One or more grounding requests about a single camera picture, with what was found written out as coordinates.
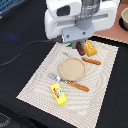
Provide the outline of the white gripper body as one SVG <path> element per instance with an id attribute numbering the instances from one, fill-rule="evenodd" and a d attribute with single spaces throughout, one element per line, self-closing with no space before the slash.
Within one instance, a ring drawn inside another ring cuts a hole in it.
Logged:
<path id="1" fill-rule="evenodd" d="M 46 0 L 48 39 L 75 43 L 113 26 L 120 0 Z"/>

